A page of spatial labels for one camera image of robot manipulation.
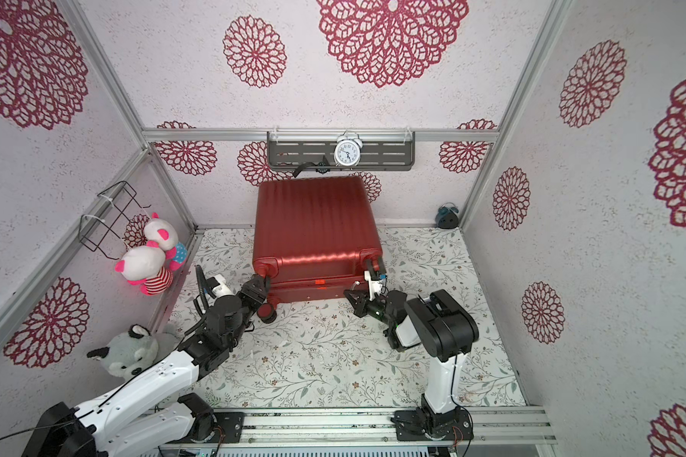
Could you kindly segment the red hard-shell suitcase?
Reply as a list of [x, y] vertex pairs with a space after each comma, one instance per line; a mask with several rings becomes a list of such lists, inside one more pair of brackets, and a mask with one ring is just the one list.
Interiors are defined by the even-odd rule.
[[272, 287], [257, 315], [283, 303], [367, 291], [386, 272], [363, 179], [356, 175], [269, 181], [258, 190], [253, 270]]

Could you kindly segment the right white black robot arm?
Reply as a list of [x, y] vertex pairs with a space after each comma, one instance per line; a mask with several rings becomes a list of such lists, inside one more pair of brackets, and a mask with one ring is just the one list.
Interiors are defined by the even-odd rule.
[[400, 409], [392, 417], [398, 441], [472, 440], [472, 415], [455, 399], [466, 356], [479, 339], [472, 315], [444, 289], [426, 298], [410, 298], [402, 291], [371, 294], [352, 289], [344, 295], [355, 316], [370, 316], [387, 326], [384, 335], [392, 350], [424, 348], [430, 356], [420, 406]]

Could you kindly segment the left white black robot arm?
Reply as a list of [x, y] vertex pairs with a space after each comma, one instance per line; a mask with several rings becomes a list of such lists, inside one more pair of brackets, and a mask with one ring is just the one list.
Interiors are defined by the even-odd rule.
[[136, 456], [201, 428], [213, 431], [212, 408], [187, 394], [157, 413], [149, 409], [213, 373], [240, 343], [272, 288], [255, 274], [237, 293], [216, 292], [201, 320], [177, 349], [152, 367], [77, 407], [59, 403], [43, 413], [25, 447], [26, 456]]

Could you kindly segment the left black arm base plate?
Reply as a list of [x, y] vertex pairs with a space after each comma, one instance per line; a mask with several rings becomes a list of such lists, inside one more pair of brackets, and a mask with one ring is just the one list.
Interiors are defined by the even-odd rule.
[[240, 441], [246, 414], [243, 412], [216, 411], [194, 420], [184, 437], [169, 445], [237, 444]]

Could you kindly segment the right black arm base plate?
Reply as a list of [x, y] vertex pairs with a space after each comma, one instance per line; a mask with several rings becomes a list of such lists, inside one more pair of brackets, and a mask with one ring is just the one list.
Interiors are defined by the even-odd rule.
[[474, 438], [474, 423], [470, 412], [456, 407], [446, 413], [431, 413], [418, 407], [412, 411], [400, 409], [391, 419], [400, 442], [470, 441]]

